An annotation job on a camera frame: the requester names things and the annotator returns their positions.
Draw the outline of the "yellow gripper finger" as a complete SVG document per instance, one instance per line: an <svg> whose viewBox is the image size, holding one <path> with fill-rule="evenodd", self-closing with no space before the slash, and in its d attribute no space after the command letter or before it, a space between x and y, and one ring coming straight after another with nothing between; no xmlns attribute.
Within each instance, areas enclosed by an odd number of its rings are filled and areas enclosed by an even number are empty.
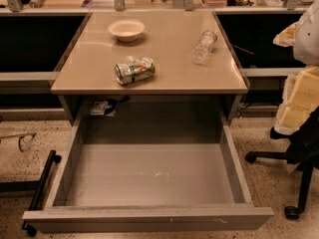
<svg viewBox="0 0 319 239"><path fill-rule="evenodd" d="M273 44L280 47L292 47L294 45L294 35L296 30L296 24L292 23L290 26L285 28L273 39Z"/></svg>
<svg viewBox="0 0 319 239"><path fill-rule="evenodd" d="M319 67L289 75L279 106L278 127L300 128L319 107Z"/></svg>

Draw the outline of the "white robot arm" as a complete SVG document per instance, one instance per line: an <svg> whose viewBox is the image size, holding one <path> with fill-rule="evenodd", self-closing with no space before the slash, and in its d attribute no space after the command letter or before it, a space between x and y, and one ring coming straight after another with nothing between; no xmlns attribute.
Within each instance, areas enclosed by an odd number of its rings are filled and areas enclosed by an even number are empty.
<svg viewBox="0 0 319 239"><path fill-rule="evenodd" d="M294 58L306 65L297 75L287 77L276 115L275 131L290 135L319 107L319 0L296 23L278 34L273 43L291 46Z"/></svg>

